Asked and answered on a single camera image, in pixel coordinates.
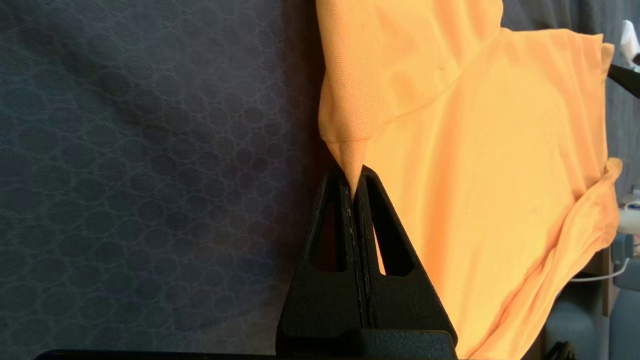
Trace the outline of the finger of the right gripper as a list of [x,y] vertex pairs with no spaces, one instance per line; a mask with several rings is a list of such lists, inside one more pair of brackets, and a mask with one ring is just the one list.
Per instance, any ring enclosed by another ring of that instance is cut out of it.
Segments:
[[635,98],[640,98],[640,73],[633,69],[611,64],[607,76]]

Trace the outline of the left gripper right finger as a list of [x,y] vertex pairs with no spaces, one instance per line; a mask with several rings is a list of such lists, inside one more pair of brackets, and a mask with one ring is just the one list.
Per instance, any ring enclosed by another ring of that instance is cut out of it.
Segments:
[[375,171],[353,203],[361,278],[354,353],[373,359],[455,359],[457,333]]

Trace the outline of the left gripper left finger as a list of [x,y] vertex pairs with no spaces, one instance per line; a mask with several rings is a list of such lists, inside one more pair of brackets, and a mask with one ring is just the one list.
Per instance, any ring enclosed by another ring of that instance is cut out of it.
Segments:
[[[315,265],[322,251],[325,220],[332,219],[333,247],[322,259],[334,270]],[[320,183],[302,253],[290,281],[276,328],[278,356],[333,356],[343,334],[367,325],[365,269],[361,233],[351,189],[341,170]]]

